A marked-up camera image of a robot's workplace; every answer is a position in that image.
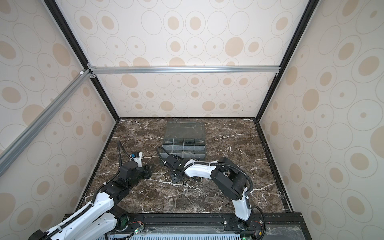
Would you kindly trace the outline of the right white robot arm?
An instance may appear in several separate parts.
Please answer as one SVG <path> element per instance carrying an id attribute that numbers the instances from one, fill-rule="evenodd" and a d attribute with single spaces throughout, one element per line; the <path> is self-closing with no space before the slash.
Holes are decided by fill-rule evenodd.
<path id="1" fill-rule="evenodd" d="M 244 222 L 249 220 L 252 213 L 249 194 L 254 184 L 251 177 L 230 159 L 222 157 L 218 161 L 203 162 L 169 155 L 161 161 L 170 171 L 173 183 L 197 177 L 212 180 L 232 200 L 236 217 Z"/>

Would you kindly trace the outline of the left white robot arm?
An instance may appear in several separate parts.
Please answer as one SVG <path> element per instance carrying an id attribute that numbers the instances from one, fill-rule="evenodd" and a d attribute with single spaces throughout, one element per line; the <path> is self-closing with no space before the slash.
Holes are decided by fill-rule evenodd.
<path id="1" fill-rule="evenodd" d="M 37 230 L 30 240 L 95 240 L 116 230 L 125 231 L 129 216 L 118 203 L 129 195 L 141 180 L 150 179 L 153 168 L 128 161 L 121 165 L 115 176 L 102 185 L 98 192 L 81 209 L 58 225 L 43 232 Z"/>

